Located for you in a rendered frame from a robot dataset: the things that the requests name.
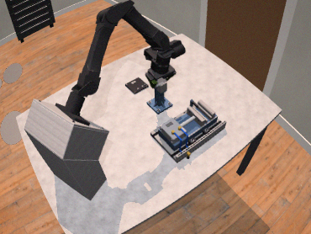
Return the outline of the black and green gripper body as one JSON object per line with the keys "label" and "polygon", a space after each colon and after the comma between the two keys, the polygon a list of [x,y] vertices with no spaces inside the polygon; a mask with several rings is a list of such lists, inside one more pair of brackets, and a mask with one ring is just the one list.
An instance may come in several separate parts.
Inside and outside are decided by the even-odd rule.
{"label": "black and green gripper body", "polygon": [[151,68],[148,69],[148,72],[145,73],[145,75],[152,81],[152,80],[158,80],[160,78],[166,79],[177,72],[175,69],[170,65],[167,66],[161,66],[157,62],[156,72],[154,72]]}

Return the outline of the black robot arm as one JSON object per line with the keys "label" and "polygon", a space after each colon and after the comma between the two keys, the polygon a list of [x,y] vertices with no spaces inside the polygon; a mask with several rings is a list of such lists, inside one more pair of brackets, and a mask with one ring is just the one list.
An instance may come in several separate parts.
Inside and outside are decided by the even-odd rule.
{"label": "black robot arm", "polygon": [[119,22],[120,19],[125,20],[135,28],[143,36],[145,42],[151,46],[144,49],[144,56],[146,60],[151,61],[150,68],[154,72],[156,72],[156,62],[161,66],[167,66],[171,58],[175,59],[186,52],[180,40],[173,40],[170,42],[168,36],[163,31],[157,29],[143,17],[133,6],[133,1],[129,0],[117,4],[115,4],[116,6],[113,5],[98,13],[95,23],[97,24],[95,34],[87,55],[86,63],[82,68],[82,73],[79,74],[77,84],[71,89],[73,92],[70,92],[66,101],[66,106],[55,104],[58,109],[72,120],[84,125],[89,126],[90,123],[80,116],[85,101],[83,97],[93,95],[98,90],[101,80],[99,76],[103,57],[114,27],[118,25],[117,22]]}

